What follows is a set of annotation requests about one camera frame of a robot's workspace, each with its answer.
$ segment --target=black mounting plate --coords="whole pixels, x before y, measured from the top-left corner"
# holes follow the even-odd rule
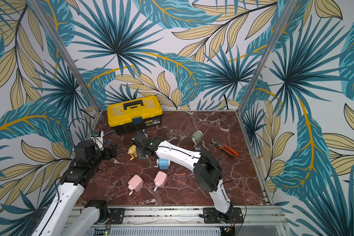
[[[203,219],[205,220],[205,224],[231,223],[231,220],[228,222],[220,220],[218,217],[220,214],[222,213],[217,211],[214,207],[203,208]],[[241,208],[233,207],[231,210],[230,219],[234,220],[236,224],[241,224],[244,222]]]
[[[109,208],[110,214],[113,218],[110,221],[112,225],[121,225],[124,216],[124,208]]]

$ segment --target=toolbox latch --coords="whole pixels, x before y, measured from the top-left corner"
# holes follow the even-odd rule
[[[132,118],[132,123],[133,123],[134,125],[143,123],[143,118],[142,118],[141,116]]]

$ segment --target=aluminum frame pole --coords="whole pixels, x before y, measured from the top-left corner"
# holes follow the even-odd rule
[[[101,108],[97,104],[95,98],[92,96],[92,93],[89,91],[87,84],[84,81],[83,76],[81,75],[79,69],[77,68],[74,60],[72,59],[71,55],[69,54],[66,45],[64,45],[60,35],[58,34],[55,26],[53,25],[50,17],[48,17],[46,10],[43,8],[41,2],[39,0],[28,0],[31,8],[33,9],[35,15],[37,16],[38,20],[41,22],[46,33],[51,38],[52,42],[55,44],[56,49],[59,51],[60,55],[64,59],[64,62],[71,70],[71,73],[75,77],[76,81],[79,83],[81,90],[85,93],[88,101],[94,108],[94,110],[99,113]]]

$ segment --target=marble table surface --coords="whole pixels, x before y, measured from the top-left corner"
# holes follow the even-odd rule
[[[103,112],[96,129],[104,133],[112,129],[108,125],[107,113]],[[202,148],[208,149],[218,160],[223,173],[231,177],[236,183],[225,183],[228,197],[233,204],[265,205],[260,183],[245,143],[243,133],[235,112],[231,111],[164,111],[162,123],[158,127],[150,127],[146,131],[151,138],[159,136],[170,143],[194,150],[190,140],[196,130],[203,132]],[[91,178],[84,193],[76,205],[84,205],[91,199],[106,200],[108,205],[213,205],[210,195],[196,183],[194,174],[183,166],[171,162],[168,170],[168,180],[164,188],[154,189],[153,179],[159,168],[155,168],[156,161],[150,159],[130,161],[127,154],[132,145],[129,135],[118,136],[115,132],[104,137],[110,143],[118,144],[118,158],[104,160],[100,166],[100,173]],[[221,141],[239,153],[233,158],[215,145],[211,138]],[[175,175],[186,173],[187,182],[177,183]],[[131,196],[127,182],[135,175],[143,181],[143,188]]]

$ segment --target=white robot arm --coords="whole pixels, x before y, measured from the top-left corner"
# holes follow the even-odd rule
[[[170,160],[174,163],[180,164],[183,167],[186,167],[192,172],[194,172],[194,174],[196,174],[196,171],[194,171],[194,164],[197,165],[199,160],[202,160],[201,153],[177,147],[173,144],[170,144],[166,140],[162,141],[158,145],[155,153],[159,158]],[[231,201],[228,199],[227,194],[225,192],[222,178],[218,179],[216,185],[217,188],[212,188],[208,186],[206,182],[198,182],[198,184],[203,189],[209,192],[212,201],[214,202],[215,209],[221,213],[226,214],[231,206]]]
[[[223,187],[222,169],[210,152],[189,151],[161,138],[151,139],[144,132],[131,140],[137,151],[146,157],[157,155],[193,171],[198,185],[207,190],[217,210],[215,218],[230,222],[233,205]],[[110,160],[114,151],[99,147],[94,140],[85,140],[76,147],[74,163],[63,174],[57,194],[32,236],[60,236],[77,199],[88,185],[94,170],[102,160]],[[91,200],[85,205],[78,219],[63,233],[63,236],[83,235],[95,223],[104,223],[109,218],[106,201]]]

